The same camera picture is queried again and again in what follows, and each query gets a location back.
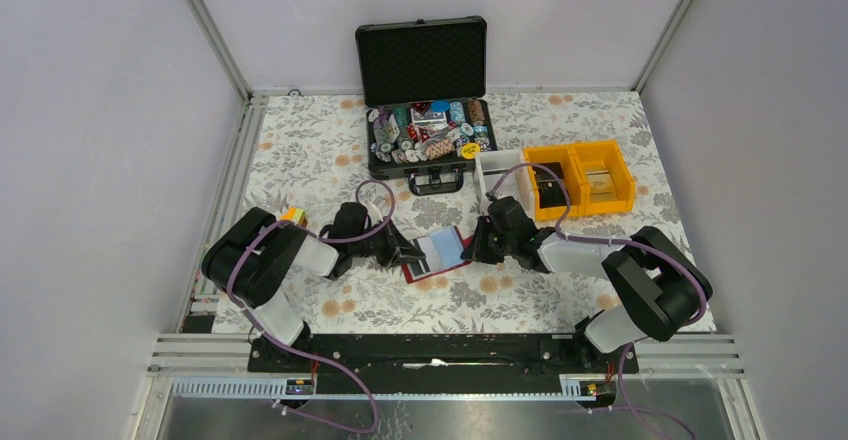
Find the white wall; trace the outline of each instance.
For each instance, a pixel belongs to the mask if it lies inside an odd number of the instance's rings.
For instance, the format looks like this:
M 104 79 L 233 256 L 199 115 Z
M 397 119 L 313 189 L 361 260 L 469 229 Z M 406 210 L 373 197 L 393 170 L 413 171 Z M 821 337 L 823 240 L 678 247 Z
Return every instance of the white wall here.
M 678 0 L 204 0 L 255 89 L 361 89 L 367 23 L 482 15 L 490 87 L 629 86 Z
M 644 102 L 768 438 L 844 438 L 848 0 L 698 0 Z
M 0 0 L 0 438 L 118 438 L 239 100 L 184 0 Z

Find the black briefcase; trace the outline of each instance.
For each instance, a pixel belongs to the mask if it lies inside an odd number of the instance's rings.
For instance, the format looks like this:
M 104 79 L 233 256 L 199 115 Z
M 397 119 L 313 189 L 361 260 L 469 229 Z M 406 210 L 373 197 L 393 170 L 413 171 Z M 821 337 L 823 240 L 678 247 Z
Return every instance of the black briefcase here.
M 415 195 L 458 191 L 465 171 L 474 170 L 474 159 L 463 158 L 456 148 L 464 145 L 462 142 L 476 142 L 484 150 L 497 150 L 488 105 L 479 100 L 486 93 L 486 21 L 482 17 L 466 17 L 363 25 L 356 29 L 356 45 L 370 119 L 380 112 L 405 109 L 411 122 L 415 115 L 411 108 L 416 104 L 420 113 L 431 102 L 446 101 L 451 105 L 445 112 L 451 125 L 456 126 L 456 120 L 464 117 L 459 126 L 465 123 L 477 127 L 473 136 L 463 133 L 461 142 L 454 142 L 454 151 L 430 160 L 421 153 L 401 154 L 410 152 L 401 148 L 408 147 L 409 141 L 418 147 L 418 142 L 425 139 L 410 131 L 411 138 L 402 135 L 399 140 L 378 144 L 374 124 L 368 121 L 371 176 L 380 180 L 406 177 L 409 190 Z M 456 130 L 471 131 L 469 127 Z

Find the floral tablecloth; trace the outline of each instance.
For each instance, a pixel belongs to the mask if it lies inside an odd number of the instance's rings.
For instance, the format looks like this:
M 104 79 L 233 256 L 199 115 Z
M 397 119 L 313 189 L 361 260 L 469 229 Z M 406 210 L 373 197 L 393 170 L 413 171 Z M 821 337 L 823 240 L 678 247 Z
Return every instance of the floral tablecloth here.
M 633 211 L 570 219 L 567 231 L 626 236 L 643 225 L 662 229 L 687 254 L 689 246 L 642 103 L 636 93 L 491 94 L 485 99 L 500 149 L 615 139 L 637 185 Z M 365 106 L 359 96 L 272 97 L 241 206 L 284 212 L 304 208 L 309 226 L 330 223 L 356 185 L 368 177 Z M 466 186 L 454 194 L 416 197 L 405 180 L 390 181 L 398 200 L 394 221 L 409 239 L 456 225 L 474 231 L 477 198 Z M 386 195 L 369 186 L 366 198 Z M 294 309 L 320 333 L 567 332 L 582 318 L 618 303 L 607 280 L 576 274 L 542 275 L 512 260 L 471 264 L 407 285 L 400 268 L 380 270 L 357 260 L 330 281 L 289 272 L 284 290 Z M 226 299 L 213 333 L 247 333 L 250 325 Z M 692 331 L 713 331 L 711 313 Z

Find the yellow round object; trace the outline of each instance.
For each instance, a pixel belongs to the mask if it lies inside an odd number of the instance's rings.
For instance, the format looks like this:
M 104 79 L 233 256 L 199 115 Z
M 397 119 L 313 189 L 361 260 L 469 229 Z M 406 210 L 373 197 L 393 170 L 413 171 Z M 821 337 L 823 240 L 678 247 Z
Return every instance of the yellow round object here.
M 459 153 L 462 155 L 462 158 L 466 160 L 473 160 L 474 157 L 480 153 L 480 145 L 477 145 L 476 143 L 466 144 L 462 147 L 462 150 L 460 150 Z

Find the orange plastic container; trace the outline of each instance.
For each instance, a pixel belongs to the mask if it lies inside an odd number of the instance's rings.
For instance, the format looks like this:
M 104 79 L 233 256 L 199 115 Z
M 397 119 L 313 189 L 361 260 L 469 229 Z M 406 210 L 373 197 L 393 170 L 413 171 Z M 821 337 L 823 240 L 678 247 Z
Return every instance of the orange plastic container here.
M 636 185 L 615 140 L 572 143 L 524 149 L 524 158 L 534 163 L 559 163 L 565 189 L 571 199 L 569 217 L 629 212 L 633 209 Z M 539 187 L 529 169 L 536 200 L 538 221 L 556 220 L 565 207 L 541 208 Z

